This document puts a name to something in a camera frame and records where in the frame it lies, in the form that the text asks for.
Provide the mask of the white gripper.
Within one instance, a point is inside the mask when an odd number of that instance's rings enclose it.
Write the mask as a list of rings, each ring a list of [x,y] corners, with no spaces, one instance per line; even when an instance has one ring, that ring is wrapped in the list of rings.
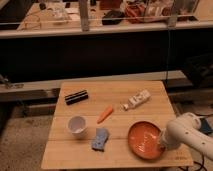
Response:
[[[166,130],[163,130],[159,135],[158,144],[168,150],[173,148],[173,139]]]

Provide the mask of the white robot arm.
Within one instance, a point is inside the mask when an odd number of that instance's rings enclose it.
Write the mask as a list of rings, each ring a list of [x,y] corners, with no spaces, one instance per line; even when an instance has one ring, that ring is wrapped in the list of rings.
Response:
[[[194,113],[184,113],[170,120],[161,131],[158,144],[174,150],[185,144],[213,161],[213,138],[201,133],[201,118]]]

